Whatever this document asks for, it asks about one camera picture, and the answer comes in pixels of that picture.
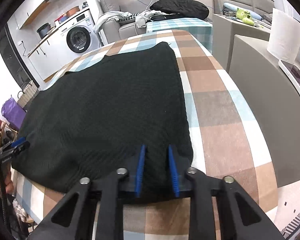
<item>black pot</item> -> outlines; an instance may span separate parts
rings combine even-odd
[[[51,30],[51,25],[49,23],[45,23],[39,29],[37,29],[37,33],[39,34],[40,39],[43,39],[47,35],[48,31],[50,30]]]

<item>purple bag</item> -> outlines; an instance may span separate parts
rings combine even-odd
[[[21,106],[11,96],[1,108],[1,114],[8,120],[10,127],[15,130],[19,130],[23,119],[26,116],[26,112],[22,109]]]

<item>light blue pillow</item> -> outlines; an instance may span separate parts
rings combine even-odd
[[[234,4],[231,4],[231,3],[228,3],[228,2],[225,2],[223,4],[224,7],[228,8],[229,10],[233,11],[233,12],[237,12],[237,8],[239,9],[243,9],[243,10],[246,10],[248,12],[250,12],[250,15],[252,18],[256,19],[256,20],[259,20],[261,21],[262,17],[260,15],[258,15],[257,13],[255,13],[254,11],[251,11],[249,9],[245,9],[245,8],[242,8],[242,7],[239,7],[239,6],[236,6]]]

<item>cabinet handle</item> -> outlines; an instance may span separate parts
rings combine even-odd
[[[41,47],[39,46],[39,48],[41,49]],[[41,49],[41,51],[43,52],[43,50]],[[44,52],[43,52],[43,55],[46,55]]]

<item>washing machine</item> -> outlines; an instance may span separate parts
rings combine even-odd
[[[98,36],[93,32],[94,22],[90,10],[77,15],[59,27],[58,59],[62,66],[100,47]]]

